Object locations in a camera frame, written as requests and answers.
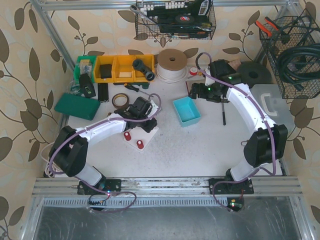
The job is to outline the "brown tape roll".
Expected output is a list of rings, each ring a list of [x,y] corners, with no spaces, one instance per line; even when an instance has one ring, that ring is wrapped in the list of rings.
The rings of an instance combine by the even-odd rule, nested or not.
[[[129,105],[130,99],[127,94],[118,93],[112,97],[111,103],[116,109],[122,109]]]

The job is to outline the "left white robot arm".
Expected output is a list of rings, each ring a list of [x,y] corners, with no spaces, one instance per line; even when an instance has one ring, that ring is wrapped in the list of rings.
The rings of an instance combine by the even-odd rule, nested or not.
[[[87,163],[89,146],[136,127],[150,133],[157,126],[155,117],[161,109],[160,96],[152,93],[148,99],[140,96],[133,104],[116,109],[91,125],[76,129],[69,125],[63,127],[48,155],[50,172],[75,177],[90,188],[102,191],[105,176]]]

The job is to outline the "large red spring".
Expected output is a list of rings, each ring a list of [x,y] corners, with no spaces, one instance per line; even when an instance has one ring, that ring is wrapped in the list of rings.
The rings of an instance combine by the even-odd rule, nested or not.
[[[128,131],[124,132],[123,135],[124,135],[124,139],[125,139],[126,141],[130,141],[130,140],[132,139],[131,134],[130,134],[130,132],[128,132]]]
[[[136,145],[137,145],[138,149],[140,149],[140,150],[142,150],[144,148],[144,143],[142,140],[138,140],[136,142]]]

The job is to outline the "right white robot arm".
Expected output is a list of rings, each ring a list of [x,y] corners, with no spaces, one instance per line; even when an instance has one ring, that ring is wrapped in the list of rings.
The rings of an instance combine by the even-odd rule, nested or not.
[[[287,127],[269,117],[253,96],[250,86],[225,60],[211,60],[206,68],[200,67],[199,63],[195,65],[205,82],[194,83],[189,96],[212,102],[226,100],[233,104],[250,134],[242,160],[226,173],[229,181],[241,183],[261,171],[275,176],[284,155]]]

